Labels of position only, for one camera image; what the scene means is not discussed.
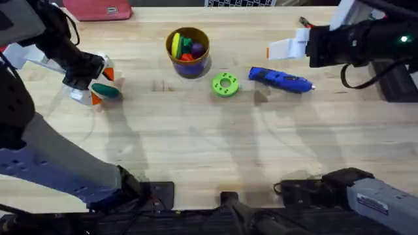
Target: green light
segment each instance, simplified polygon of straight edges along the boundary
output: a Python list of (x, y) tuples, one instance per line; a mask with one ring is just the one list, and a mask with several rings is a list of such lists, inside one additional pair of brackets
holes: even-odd
[(414, 37), (411, 35), (402, 35), (399, 37), (399, 43), (406, 44), (414, 41)]
[(401, 42), (407, 42), (408, 41), (408, 36), (402, 36), (401, 38), (400, 38), (400, 41)]

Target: colorful toy pieces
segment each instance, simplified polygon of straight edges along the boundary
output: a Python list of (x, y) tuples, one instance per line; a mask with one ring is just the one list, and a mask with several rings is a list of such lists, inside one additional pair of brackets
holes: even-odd
[(171, 56), (182, 61), (193, 61), (204, 54), (204, 46), (176, 33), (172, 39)]

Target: cup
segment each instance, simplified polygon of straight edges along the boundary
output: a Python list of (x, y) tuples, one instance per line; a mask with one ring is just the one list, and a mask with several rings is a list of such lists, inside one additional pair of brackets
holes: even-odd
[[(171, 56), (172, 39), (176, 33), (181, 34), (183, 37), (191, 38), (193, 42), (201, 43), (205, 50), (203, 55), (192, 61), (182, 61)], [(174, 30), (167, 37), (165, 47), (176, 72), (180, 76), (184, 78), (198, 78), (209, 69), (209, 38), (200, 29), (196, 29), (194, 27), (182, 27)]]

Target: white label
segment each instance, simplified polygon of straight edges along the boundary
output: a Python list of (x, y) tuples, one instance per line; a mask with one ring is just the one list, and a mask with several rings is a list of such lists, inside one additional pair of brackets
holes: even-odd
[(118, 13), (118, 8), (116, 7), (106, 7), (107, 14), (115, 14)]
[(387, 204), (380, 202), (376, 199), (373, 199), (369, 196), (362, 195), (357, 193), (357, 202), (363, 206), (367, 206), (373, 210), (389, 215), (389, 207)]

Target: yellow toy piece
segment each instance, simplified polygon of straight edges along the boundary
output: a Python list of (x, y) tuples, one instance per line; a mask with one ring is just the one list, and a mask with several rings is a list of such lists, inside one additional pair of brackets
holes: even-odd
[(171, 56), (174, 58), (177, 58), (179, 45), (180, 45), (180, 34), (176, 33), (174, 34), (174, 37), (172, 38), (172, 44), (171, 44)]

